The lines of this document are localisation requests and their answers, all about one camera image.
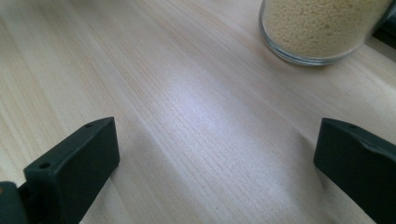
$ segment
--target screw hole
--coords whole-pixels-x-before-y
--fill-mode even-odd
[[[40,168],[40,169],[47,169],[47,168],[49,168],[49,167],[50,167],[50,164],[49,164],[48,162],[41,163],[41,164],[38,166],[38,168]]]

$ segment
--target wooden table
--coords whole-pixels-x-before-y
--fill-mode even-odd
[[[261,0],[0,0],[0,179],[114,116],[81,223],[373,223],[312,162],[324,117],[396,143],[396,51],[277,58]]]

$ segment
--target clear glass jar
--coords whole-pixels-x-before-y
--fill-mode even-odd
[[[394,0],[263,0],[259,24],[280,57],[324,65],[363,45],[390,5]]]

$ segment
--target jar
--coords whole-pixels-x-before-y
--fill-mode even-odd
[[[373,33],[394,0],[263,0],[260,29],[278,56],[304,65],[345,58]]]

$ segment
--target dark object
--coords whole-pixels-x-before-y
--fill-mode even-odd
[[[120,162],[113,118],[88,123],[23,171],[0,182],[1,224],[78,224]]]
[[[377,223],[396,223],[396,146],[323,119],[314,164]]]
[[[380,22],[381,26],[374,33],[374,37],[396,49],[396,1],[389,6],[389,15]]]

